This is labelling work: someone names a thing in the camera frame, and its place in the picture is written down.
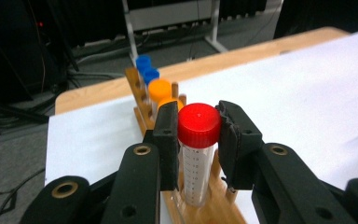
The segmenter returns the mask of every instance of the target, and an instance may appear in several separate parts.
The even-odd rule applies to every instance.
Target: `wooden rack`
[[[145,103],[146,93],[145,90],[140,89],[138,70],[128,68],[125,73],[137,104],[133,111],[142,134],[145,134],[146,130],[154,129],[154,121],[150,119],[151,106]],[[179,96],[182,103],[186,105],[186,97],[178,94],[177,84],[173,84],[173,86],[173,96]],[[216,150],[211,167],[207,199],[202,207],[194,207],[185,202],[183,173],[179,174],[179,191],[162,191],[172,223],[246,223],[234,203],[237,192],[227,189],[226,183],[220,179],[220,171]]]

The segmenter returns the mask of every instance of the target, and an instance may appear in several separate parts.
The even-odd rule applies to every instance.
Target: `metal leg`
[[[135,38],[133,37],[133,29],[130,19],[130,10],[127,4],[127,0],[122,0],[123,8],[124,8],[124,19],[126,20],[127,32],[129,35],[131,53],[130,57],[132,60],[132,64],[135,66],[135,60],[138,58],[138,51],[136,50]]]
[[[219,23],[220,0],[213,0],[211,24],[213,26],[211,35],[206,35],[205,40],[219,52],[227,52],[228,50],[217,41],[217,27]]]

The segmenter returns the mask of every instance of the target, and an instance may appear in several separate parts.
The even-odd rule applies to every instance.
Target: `floor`
[[[272,39],[280,9],[280,0],[268,0],[263,13],[252,18],[222,21],[218,41],[227,49],[238,49]],[[139,52],[150,55],[157,68],[185,62],[189,58],[197,60],[217,53],[202,39],[209,29],[210,26],[205,24],[193,29],[187,27],[145,35],[146,39],[138,39],[142,45]],[[123,76],[124,69],[131,66],[128,49],[122,49],[125,46],[125,40],[119,39],[113,43],[102,42],[73,49],[74,54],[80,57],[77,62],[81,72],[70,76],[69,88]],[[73,74],[71,66],[68,72]],[[19,104],[19,107],[46,101],[52,96],[51,92],[43,92],[35,95],[33,102]],[[47,107],[45,112],[53,116],[54,105]],[[8,201],[0,223],[18,223],[27,206],[44,187],[47,141],[48,125],[28,125],[3,132],[0,139],[0,206],[13,189],[23,185]]]

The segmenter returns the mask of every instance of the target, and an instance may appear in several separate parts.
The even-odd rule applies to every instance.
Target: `blue cap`
[[[159,78],[159,71],[154,67],[149,67],[145,69],[144,73],[144,82],[146,86],[153,80]]]
[[[138,58],[135,60],[136,68],[138,69],[139,73],[143,76],[145,69],[152,66],[150,57],[148,55],[139,55]]]

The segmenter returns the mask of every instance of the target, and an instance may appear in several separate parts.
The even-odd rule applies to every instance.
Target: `white surface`
[[[358,34],[179,85],[189,103],[240,105],[266,143],[291,147],[322,180],[344,189],[358,177]],[[50,118],[46,184],[114,172],[124,150],[142,141],[134,105],[125,97]],[[236,203],[257,223],[250,192]]]

